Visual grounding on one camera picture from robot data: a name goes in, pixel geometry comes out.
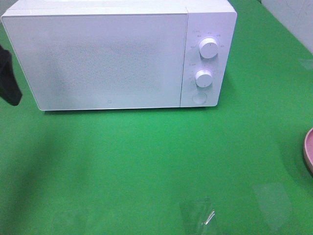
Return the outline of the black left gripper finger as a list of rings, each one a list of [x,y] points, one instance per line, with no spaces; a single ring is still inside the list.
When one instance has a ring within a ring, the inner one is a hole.
[[[0,47],[0,96],[12,106],[19,105],[22,98],[13,72],[12,55],[3,47]]]

